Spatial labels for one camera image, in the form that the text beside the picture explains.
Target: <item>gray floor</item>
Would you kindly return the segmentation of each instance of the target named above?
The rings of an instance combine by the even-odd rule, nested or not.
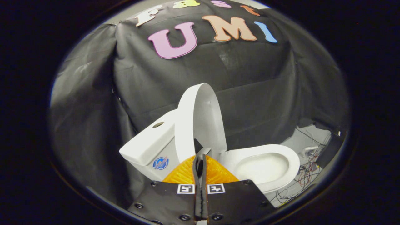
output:
[[[281,145],[290,147],[299,155],[300,165],[303,165],[304,169],[299,170],[299,174],[288,185],[265,195],[273,206],[279,207],[287,203],[311,185],[311,182],[322,171],[322,168],[317,165],[316,169],[311,171],[311,164],[317,160],[318,154],[322,150],[320,143],[326,144],[330,139],[330,135],[330,131],[321,130],[312,125],[295,129],[293,135],[281,143]],[[303,154],[306,147],[318,148],[312,152],[313,154],[310,157],[307,157]]]

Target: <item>black fabric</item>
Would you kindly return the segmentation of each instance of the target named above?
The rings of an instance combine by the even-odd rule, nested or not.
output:
[[[155,18],[136,27],[135,15],[87,35],[60,67],[50,106],[54,150],[82,184],[129,207],[145,177],[119,154],[135,134],[176,109],[184,91],[206,82],[216,92],[228,149],[279,144],[297,125],[346,129],[349,99],[341,71],[309,33],[273,9],[239,3],[217,7],[162,4]],[[246,21],[256,41],[218,42],[202,16]],[[265,40],[254,21],[268,26]],[[194,22],[198,45],[187,55],[163,59],[147,38],[169,29],[174,47],[184,44],[180,23]]]

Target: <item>electronics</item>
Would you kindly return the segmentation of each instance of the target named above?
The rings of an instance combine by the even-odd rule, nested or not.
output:
[[[332,134],[329,142],[326,146],[322,149],[321,154],[319,155],[316,163],[325,168],[325,166],[332,160],[332,158],[336,155],[339,148],[343,143],[344,135],[338,136],[336,134]]]
[[[317,164],[315,162],[311,162],[311,172],[314,172],[317,170]]]

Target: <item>toilet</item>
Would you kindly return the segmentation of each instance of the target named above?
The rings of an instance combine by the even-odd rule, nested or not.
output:
[[[162,181],[196,154],[195,139],[203,146],[198,154],[211,156],[239,180],[251,179],[264,194],[286,186],[299,170],[299,157],[283,145],[228,150],[221,109],[206,83],[188,88],[176,110],[137,134],[120,154],[151,180]]]
[[[251,179],[264,193],[289,184],[297,175],[300,160],[283,145],[262,145],[228,150],[221,109],[214,90],[203,83],[183,94],[176,112],[175,146],[180,161],[195,154],[194,139],[211,148],[209,155],[239,180]]]
[[[226,151],[220,163],[239,180],[252,180],[264,194],[288,185],[300,166],[297,154],[283,145]]]

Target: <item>circular sticker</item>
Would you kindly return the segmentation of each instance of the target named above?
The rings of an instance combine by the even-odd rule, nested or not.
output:
[[[168,162],[168,157],[160,157],[154,160],[153,167],[154,169],[165,169],[168,166]]]

